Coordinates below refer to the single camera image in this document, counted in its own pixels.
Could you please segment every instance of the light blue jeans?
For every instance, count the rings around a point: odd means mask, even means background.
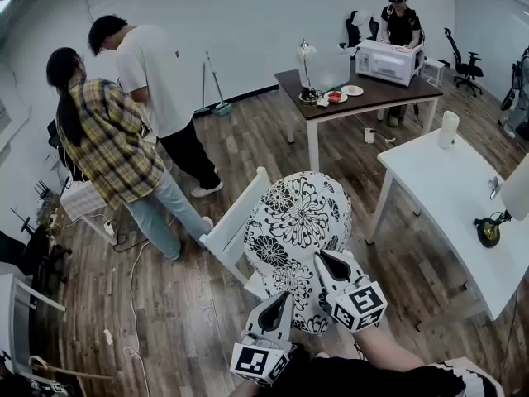
[[[164,253],[165,257],[175,261],[180,257],[182,245],[180,240],[169,230],[167,223],[156,211],[150,199],[155,197],[185,227],[188,233],[201,246],[200,236],[211,231],[209,223],[200,215],[185,198],[173,177],[164,169],[160,185],[149,195],[132,203],[125,203],[143,234]]]
[[[523,121],[525,121],[528,111],[529,97],[527,97],[523,91],[520,91],[520,95],[518,97],[518,105],[511,112],[507,121],[507,124],[513,131],[516,131],[516,128],[518,128],[518,126],[522,124]]]

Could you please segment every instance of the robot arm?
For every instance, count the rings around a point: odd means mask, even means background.
[[[240,343],[233,347],[230,371],[258,385],[271,386],[290,361],[293,297],[278,293],[252,310]]]
[[[326,311],[352,333],[377,323],[388,302],[377,282],[371,282],[349,251],[321,250],[316,271],[327,292]]]

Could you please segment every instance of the white sneaker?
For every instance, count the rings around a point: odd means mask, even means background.
[[[207,223],[209,223],[209,226],[213,229],[213,227],[215,227],[215,225],[213,224],[213,221],[211,220],[211,218],[208,218],[207,216],[202,216],[202,219],[203,221],[206,221]]]
[[[511,138],[516,138],[516,132],[512,130],[512,128],[506,123],[503,125],[503,130],[507,133],[508,136]]]
[[[201,197],[206,197],[207,195],[211,193],[216,193],[217,191],[221,190],[222,187],[224,187],[224,184],[222,183],[222,181],[214,189],[203,189],[201,186],[198,186],[198,187],[195,187],[193,191],[191,191],[191,195],[197,199],[200,199]]]

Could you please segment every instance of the mop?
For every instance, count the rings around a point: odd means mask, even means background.
[[[221,87],[218,84],[217,73],[213,70],[212,60],[209,58],[209,52],[206,51],[207,61],[209,62],[209,67],[212,70],[213,78],[215,79],[215,84],[217,85],[218,95],[221,97],[221,102],[212,110],[218,116],[229,115],[233,111],[233,107],[224,101],[222,97]]]
[[[206,108],[205,105],[205,94],[206,94],[206,62],[203,63],[202,68],[202,108],[195,111],[195,115],[204,116],[207,112],[211,110]]]

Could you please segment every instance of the yellow plaid shirt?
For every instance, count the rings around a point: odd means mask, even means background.
[[[111,208],[145,197],[158,187],[164,163],[143,139],[136,103],[105,79],[73,80],[70,95],[86,136],[71,144],[57,120],[64,149]]]

